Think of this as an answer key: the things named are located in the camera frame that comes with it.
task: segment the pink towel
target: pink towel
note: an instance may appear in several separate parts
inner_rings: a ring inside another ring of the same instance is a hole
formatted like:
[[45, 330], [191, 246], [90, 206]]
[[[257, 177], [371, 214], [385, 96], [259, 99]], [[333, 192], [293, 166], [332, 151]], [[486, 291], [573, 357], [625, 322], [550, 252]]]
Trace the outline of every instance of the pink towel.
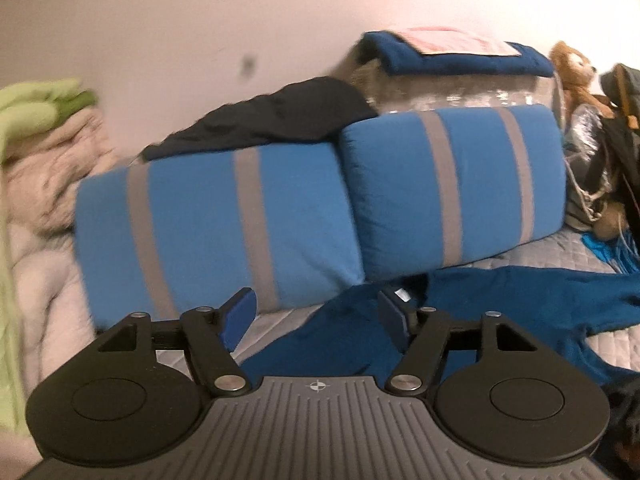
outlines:
[[453, 27], [410, 27], [386, 30], [422, 54], [477, 54], [479, 56], [519, 56], [504, 41], [487, 38]]
[[28, 140], [12, 147], [4, 165], [9, 217], [39, 233], [68, 229], [79, 181], [109, 171], [119, 160], [100, 113], [86, 108], [46, 136]]

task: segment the ribbed surface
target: ribbed surface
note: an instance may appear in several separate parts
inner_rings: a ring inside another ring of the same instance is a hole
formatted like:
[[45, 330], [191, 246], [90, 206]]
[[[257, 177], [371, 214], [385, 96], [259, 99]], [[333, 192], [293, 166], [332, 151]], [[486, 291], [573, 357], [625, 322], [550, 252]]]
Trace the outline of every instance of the ribbed surface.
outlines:
[[478, 458], [444, 435], [424, 405], [373, 379], [265, 378], [221, 399], [184, 443], [146, 463], [91, 470], [47, 461], [29, 480], [604, 480], [587, 459], [546, 469]]

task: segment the white wall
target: white wall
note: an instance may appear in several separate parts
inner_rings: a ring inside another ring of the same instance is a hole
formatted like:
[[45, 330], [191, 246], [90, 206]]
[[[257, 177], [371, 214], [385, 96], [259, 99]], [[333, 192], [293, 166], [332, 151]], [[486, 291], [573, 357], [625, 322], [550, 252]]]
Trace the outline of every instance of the white wall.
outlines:
[[639, 18], [640, 0], [0, 0], [0, 86], [81, 76], [132, 153], [225, 102], [330, 72], [365, 30], [453, 24], [545, 54], [564, 39], [604, 71], [640, 68]]

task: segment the silver bolt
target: silver bolt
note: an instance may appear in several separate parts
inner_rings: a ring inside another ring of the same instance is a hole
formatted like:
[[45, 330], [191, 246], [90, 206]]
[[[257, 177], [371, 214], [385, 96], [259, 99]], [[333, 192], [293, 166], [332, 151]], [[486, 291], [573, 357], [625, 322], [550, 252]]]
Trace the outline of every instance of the silver bolt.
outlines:
[[236, 392], [244, 388], [246, 381], [239, 375], [222, 375], [214, 382], [214, 386], [226, 392]]
[[412, 392], [413, 390], [417, 390], [418, 388], [420, 388], [420, 386], [422, 386], [422, 381], [415, 375], [400, 374], [392, 377], [391, 385], [396, 390], [401, 390], [403, 392]]

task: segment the light green fabric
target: light green fabric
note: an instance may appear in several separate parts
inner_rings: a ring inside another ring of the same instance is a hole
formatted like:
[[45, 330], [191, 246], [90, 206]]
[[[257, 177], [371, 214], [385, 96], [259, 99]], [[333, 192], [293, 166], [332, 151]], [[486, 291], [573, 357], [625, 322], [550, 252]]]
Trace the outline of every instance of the light green fabric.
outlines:
[[16, 83], [0, 89], [0, 110], [22, 102], [67, 100], [79, 92], [80, 80], [75, 78]]
[[[47, 132], [73, 113], [94, 103], [95, 95], [92, 92], [79, 94], [79, 82], [75, 79], [21, 83], [1, 89], [0, 160], [4, 160], [4, 150], [9, 140]], [[28, 434], [20, 372], [22, 320], [15, 303], [2, 189], [0, 202], [0, 428]]]

